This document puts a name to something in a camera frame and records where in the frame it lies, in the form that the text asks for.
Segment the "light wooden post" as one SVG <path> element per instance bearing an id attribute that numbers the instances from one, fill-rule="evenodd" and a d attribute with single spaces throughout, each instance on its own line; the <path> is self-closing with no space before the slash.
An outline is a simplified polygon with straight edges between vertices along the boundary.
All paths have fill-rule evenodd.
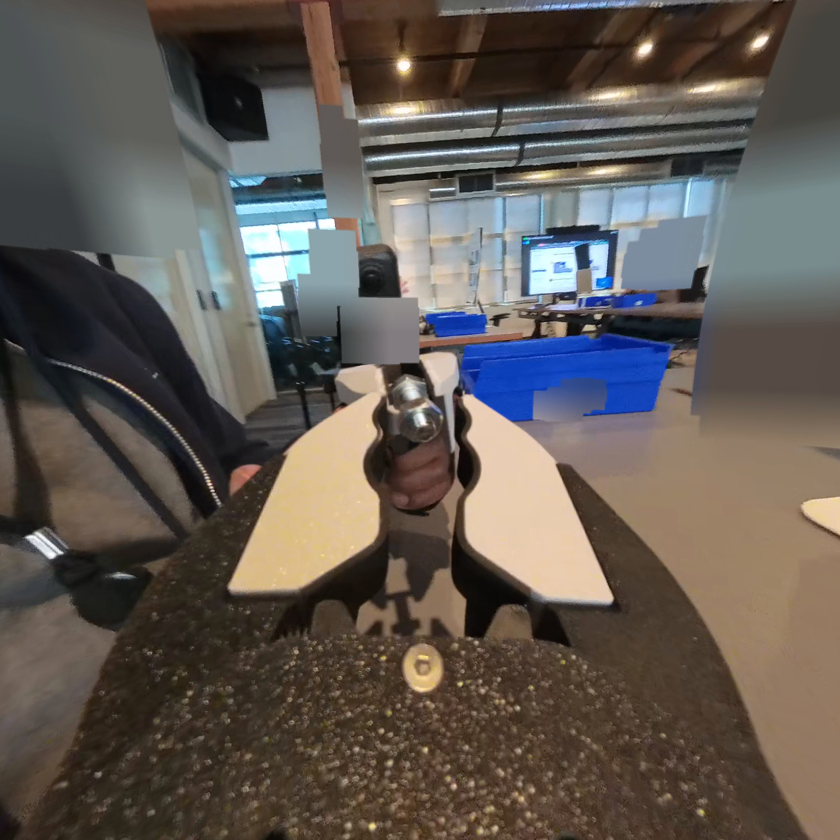
<path id="1" fill-rule="evenodd" d="M 301 21 L 316 103 L 342 107 L 340 59 L 329 2 L 301 2 Z"/>

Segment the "white rounded flat pad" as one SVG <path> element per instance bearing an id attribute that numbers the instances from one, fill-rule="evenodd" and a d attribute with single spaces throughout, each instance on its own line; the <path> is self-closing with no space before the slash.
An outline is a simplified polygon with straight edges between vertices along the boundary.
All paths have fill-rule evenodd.
<path id="1" fill-rule="evenodd" d="M 840 534 L 839 510 L 839 497 L 816 498 L 801 504 L 801 513 L 807 520 L 837 537 Z"/>

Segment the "black wall speaker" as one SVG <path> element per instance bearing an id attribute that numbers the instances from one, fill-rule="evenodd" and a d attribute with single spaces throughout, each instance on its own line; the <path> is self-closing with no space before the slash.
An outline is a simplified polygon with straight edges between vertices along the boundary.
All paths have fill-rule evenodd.
<path id="1" fill-rule="evenodd" d="M 197 74 L 208 124 L 228 142 L 268 141 L 261 90 L 237 76 L 200 71 Z"/>

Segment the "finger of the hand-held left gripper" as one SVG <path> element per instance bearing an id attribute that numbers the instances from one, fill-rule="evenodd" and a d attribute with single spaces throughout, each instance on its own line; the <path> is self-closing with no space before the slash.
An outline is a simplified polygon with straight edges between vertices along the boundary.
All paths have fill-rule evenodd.
<path id="1" fill-rule="evenodd" d="M 420 366 L 430 401 L 444 416 L 442 434 L 451 455 L 457 449 L 455 434 L 455 392 L 460 384 L 456 354 L 432 352 L 420 355 Z"/>
<path id="2" fill-rule="evenodd" d="M 342 369 L 335 382 L 344 405 L 334 418 L 338 444 L 360 454 L 378 443 L 387 446 L 390 455 L 401 454 L 399 412 L 385 369 L 374 364 L 353 366 Z"/>

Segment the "person's left hand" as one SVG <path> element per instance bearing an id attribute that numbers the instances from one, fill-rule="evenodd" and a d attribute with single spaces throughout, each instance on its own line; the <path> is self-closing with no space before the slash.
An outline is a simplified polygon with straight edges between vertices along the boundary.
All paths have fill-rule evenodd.
<path id="1" fill-rule="evenodd" d="M 443 436 L 406 451 L 390 446 L 386 486 L 392 506 L 425 511 L 444 499 L 455 483 L 454 457 Z"/>

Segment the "silver hex bolt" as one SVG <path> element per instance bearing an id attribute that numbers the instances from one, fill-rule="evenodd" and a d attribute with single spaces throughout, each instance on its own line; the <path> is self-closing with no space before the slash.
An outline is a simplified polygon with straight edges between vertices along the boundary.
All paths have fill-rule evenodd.
<path id="1" fill-rule="evenodd" d="M 389 391 L 389 396 L 393 409 L 395 410 L 395 429 L 399 435 L 400 412 L 404 407 L 418 403 L 432 403 L 428 398 L 425 381 L 410 374 L 400 376 L 393 383 Z"/>

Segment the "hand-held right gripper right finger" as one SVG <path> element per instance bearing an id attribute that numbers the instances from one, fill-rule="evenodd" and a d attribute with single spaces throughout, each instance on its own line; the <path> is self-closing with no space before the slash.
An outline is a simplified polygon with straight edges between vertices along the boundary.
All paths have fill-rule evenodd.
<path id="1" fill-rule="evenodd" d="M 455 546 L 526 601 L 612 606 L 615 596 L 554 458 L 473 395 L 458 405 Z"/>

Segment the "silver hex nut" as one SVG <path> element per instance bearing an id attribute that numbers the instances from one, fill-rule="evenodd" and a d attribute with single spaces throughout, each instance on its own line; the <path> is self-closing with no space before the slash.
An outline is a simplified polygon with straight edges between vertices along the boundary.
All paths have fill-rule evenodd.
<path id="1" fill-rule="evenodd" d="M 422 445 L 436 438 L 444 421 L 444 415 L 435 404 L 418 403 L 404 407 L 400 412 L 400 435 L 414 445 Z"/>

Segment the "wooden office desk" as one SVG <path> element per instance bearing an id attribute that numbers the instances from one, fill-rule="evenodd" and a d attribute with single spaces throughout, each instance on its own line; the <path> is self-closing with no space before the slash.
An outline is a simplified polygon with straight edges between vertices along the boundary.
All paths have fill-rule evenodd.
<path id="1" fill-rule="evenodd" d="M 439 337 L 436 335 L 422 335 L 419 338 L 419 349 L 438 350 L 451 347 L 466 347 L 486 343 L 507 343 L 524 340 L 526 337 L 520 331 L 514 332 L 485 332 L 467 335 Z"/>
<path id="2" fill-rule="evenodd" d="M 523 319 L 535 322 L 581 322 L 598 323 L 604 319 L 669 319 L 700 321 L 703 319 L 706 303 L 703 302 L 660 302 L 649 306 L 631 308 L 595 307 L 578 308 L 568 304 L 535 304 L 515 307 L 513 311 Z"/>

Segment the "large computer monitor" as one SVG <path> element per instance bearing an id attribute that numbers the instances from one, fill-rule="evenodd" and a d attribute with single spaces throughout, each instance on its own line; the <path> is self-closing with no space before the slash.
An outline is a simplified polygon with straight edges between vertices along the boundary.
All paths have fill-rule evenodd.
<path id="1" fill-rule="evenodd" d="M 591 272 L 591 289 L 614 288 L 618 232 L 576 227 L 570 231 L 521 237 L 521 296 L 579 293 L 578 274 Z"/>

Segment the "person's navy zip jacket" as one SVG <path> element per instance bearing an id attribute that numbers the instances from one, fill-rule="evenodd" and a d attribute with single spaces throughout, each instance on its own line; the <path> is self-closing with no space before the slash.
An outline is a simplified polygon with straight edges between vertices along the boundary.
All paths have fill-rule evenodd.
<path id="1" fill-rule="evenodd" d="M 49 369 L 48 382 L 72 402 L 82 384 L 115 397 L 160 438 L 191 503 L 212 516 L 230 498 L 216 448 L 221 405 L 161 304 L 71 251 L 1 251 L 2 341 L 33 353 L 36 370 Z"/>

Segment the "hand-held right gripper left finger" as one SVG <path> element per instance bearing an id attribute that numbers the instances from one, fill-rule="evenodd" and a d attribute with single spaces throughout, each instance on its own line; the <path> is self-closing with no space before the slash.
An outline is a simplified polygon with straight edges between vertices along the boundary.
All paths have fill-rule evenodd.
<path id="1" fill-rule="evenodd" d="M 289 447 L 227 585 L 231 596 L 312 595 L 384 548 L 372 473 L 384 403 L 364 395 Z"/>

